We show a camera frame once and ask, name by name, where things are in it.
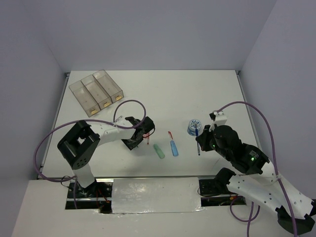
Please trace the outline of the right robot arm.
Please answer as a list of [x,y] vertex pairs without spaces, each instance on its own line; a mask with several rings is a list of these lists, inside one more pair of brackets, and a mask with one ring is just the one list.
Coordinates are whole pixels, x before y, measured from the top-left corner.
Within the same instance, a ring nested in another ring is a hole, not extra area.
[[292,234],[302,235],[313,229],[315,199],[276,175],[273,163],[259,148],[243,143],[227,125],[206,125],[196,141],[202,151],[215,151],[240,172],[223,167],[214,178],[200,179],[202,196],[236,193],[270,210],[278,224]]

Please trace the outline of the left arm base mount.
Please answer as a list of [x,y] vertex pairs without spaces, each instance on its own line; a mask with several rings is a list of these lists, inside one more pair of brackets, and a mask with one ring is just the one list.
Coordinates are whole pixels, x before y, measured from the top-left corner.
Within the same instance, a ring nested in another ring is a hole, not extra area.
[[112,182],[97,182],[95,188],[85,192],[79,184],[72,181],[67,185],[66,210],[96,210],[101,214],[112,213]]

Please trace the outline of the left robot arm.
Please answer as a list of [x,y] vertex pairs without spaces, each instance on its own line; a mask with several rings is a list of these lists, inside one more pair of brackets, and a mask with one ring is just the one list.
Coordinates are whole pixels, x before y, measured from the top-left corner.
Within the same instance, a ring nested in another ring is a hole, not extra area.
[[80,120],[59,141],[57,148],[77,177],[79,191],[85,197],[91,197],[96,193],[97,185],[89,162],[97,147],[121,140],[133,150],[143,141],[143,136],[154,129],[155,124],[149,117],[141,121],[121,116],[113,125],[90,125]]

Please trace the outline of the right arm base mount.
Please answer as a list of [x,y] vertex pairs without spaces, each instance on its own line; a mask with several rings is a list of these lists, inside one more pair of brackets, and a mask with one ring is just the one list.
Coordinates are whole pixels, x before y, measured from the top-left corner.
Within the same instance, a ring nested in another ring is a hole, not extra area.
[[229,191],[227,188],[229,179],[234,175],[235,173],[228,168],[222,168],[212,178],[199,179],[197,193],[200,195],[201,206],[230,205],[238,197],[238,194]]

